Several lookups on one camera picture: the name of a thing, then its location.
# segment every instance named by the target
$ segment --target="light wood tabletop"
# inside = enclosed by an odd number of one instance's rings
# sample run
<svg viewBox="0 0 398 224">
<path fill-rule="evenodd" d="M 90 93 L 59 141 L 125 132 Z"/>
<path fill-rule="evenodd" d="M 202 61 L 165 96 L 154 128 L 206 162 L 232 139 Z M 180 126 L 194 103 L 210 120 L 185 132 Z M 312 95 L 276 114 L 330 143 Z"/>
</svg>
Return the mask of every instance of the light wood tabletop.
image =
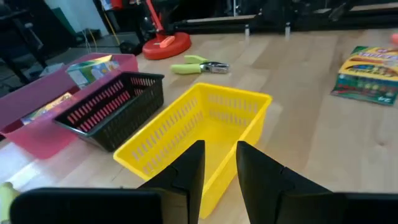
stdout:
<svg viewBox="0 0 398 224">
<path fill-rule="evenodd" d="M 333 191 L 398 192 L 398 109 L 331 96 L 337 71 L 357 45 L 392 47 L 394 30 L 281 35 L 193 35 L 192 47 L 166 60 L 138 56 L 141 72 L 161 73 L 165 106 L 197 82 L 273 96 L 257 148 Z M 183 55 L 229 63 L 228 74 L 175 75 Z M 143 183 L 112 154 L 81 140 L 45 161 L 0 142 L 0 183 L 21 191 L 43 186 L 138 187 Z M 236 177 L 200 223 L 249 223 Z"/>
</svg>

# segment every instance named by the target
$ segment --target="green box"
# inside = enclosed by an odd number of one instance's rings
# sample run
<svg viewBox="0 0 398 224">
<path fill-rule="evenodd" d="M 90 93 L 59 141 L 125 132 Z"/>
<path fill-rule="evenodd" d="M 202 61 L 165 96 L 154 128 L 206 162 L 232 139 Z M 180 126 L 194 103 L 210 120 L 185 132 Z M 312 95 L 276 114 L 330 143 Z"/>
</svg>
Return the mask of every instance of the green box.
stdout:
<svg viewBox="0 0 398 224">
<path fill-rule="evenodd" d="M 105 76 L 108 72 L 119 67 L 119 63 L 112 61 L 112 55 L 77 63 L 69 66 L 67 73 L 70 78 L 82 89 Z"/>
</svg>

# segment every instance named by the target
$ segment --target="white wall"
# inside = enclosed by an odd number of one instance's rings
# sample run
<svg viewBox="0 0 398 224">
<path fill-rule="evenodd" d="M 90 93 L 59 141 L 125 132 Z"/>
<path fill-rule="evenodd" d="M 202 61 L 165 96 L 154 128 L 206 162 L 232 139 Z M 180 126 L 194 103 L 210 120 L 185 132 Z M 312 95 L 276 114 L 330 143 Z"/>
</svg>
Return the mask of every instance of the white wall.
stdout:
<svg viewBox="0 0 398 224">
<path fill-rule="evenodd" d="M 92 0 L 45 0 L 51 9 L 59 7 L 76 32 L 85 28 L 99 29 L 102 35 L 108 31 Z"/>
</svg>

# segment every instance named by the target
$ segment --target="box of crayons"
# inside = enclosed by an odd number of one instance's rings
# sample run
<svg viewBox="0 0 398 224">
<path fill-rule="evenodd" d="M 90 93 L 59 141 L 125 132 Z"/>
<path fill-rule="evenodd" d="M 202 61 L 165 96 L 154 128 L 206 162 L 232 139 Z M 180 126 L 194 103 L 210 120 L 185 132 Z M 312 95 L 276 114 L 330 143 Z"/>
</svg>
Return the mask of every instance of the box of crayons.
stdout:
<svg viewBox="0 0 398 224">
<path fill-rule="evenodd" d="M 393 105 L 398 92 L 398 49 L 356 47 L 341 66 L 332 95 Z"/>
</svg>

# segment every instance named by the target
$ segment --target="cardboard box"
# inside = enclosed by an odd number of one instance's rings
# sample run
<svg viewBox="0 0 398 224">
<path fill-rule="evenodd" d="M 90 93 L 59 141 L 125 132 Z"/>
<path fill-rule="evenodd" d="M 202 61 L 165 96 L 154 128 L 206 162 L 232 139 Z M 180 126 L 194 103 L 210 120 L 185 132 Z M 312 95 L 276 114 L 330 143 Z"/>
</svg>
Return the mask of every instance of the cardboard box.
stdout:
<svg viewBox="0 0 398 224">
<path fill-rule="evenodd" d="M 67 73 L 79 88 L 84 88 L 106 73 L 119 67 L 119 63 L 112 61 L 112 55 L 77 63 L 69 66 Z"/>
<path fill-rule="evenodd" d="M 398 91 L 398 49 L 356 47 L 341 66 L 332 95 L 393 105 Z"/>
</svg>

